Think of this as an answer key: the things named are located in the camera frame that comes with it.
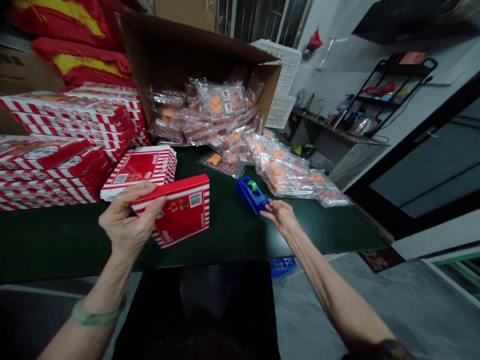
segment door frame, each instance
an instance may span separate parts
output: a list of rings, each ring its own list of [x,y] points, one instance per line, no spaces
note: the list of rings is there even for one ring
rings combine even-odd
[[[480,190],[478,190],[412,219],[370,187],[370,184],[387,170],[416,149],[423,141],[429,139],[430,134],[435,135],[438,129],[479,97],[480,71],[346,190],[345,193],[385,227],[395,240],[480,209]],[[409,226],[405,226],[407,221],[410,222]]]

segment gray floor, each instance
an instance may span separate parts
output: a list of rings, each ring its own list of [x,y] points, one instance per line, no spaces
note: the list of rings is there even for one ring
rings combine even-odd
[[[419,358],[478,359],[480,310],[420,260],[373,274],[356,253],[330,258]],[[133,297],[140,274],[132,275],[127,297]],[[305,274],[274,279],[278,346],[282,359],[341,359],[345,348],[328,322]],[[69,316],[76,299],[0,291],[2,346],[12,359],[33,359]],[[117,334],[126,311],[119,319]],[[113,342],[104,359],[112,356]]]

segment red and yellow bag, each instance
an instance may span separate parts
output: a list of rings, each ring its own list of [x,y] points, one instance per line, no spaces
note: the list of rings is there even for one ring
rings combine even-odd
[[[135,88],[129,59],[123,52],[48,37],[38,37],[31,48],[68,84],[94,82]]]
[[[10,15],[30,34],[122,51],[115,13],[127,8],[119,0],[13,0]]]

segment bracelet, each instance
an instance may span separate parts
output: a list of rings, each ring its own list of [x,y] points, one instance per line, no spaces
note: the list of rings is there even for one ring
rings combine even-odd
[[[123,299],[121,300],[120,307],[118,309],[106,314],[92,314],[85,310],[84,300],[84,297],[78,300],[71,310],[71,317],[74,318],[77,323],[84,326],[107,324],[112,320],[115,320],[125,309],[125,305],[127,305],[127,297],[123,295]]]

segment barcode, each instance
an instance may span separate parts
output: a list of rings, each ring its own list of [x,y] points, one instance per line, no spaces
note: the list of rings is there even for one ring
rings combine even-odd
[[[113,182],[114,184],[118,184],[118,183],[124,183],[125,180],[127,180],[127,176],[129,176],[128,174],[119,174],[115,181]]]
[[[202,203],[202,193],[197,192],[196,194],[192,194],[188,199],[190,200],[190,207],[194,208]]]

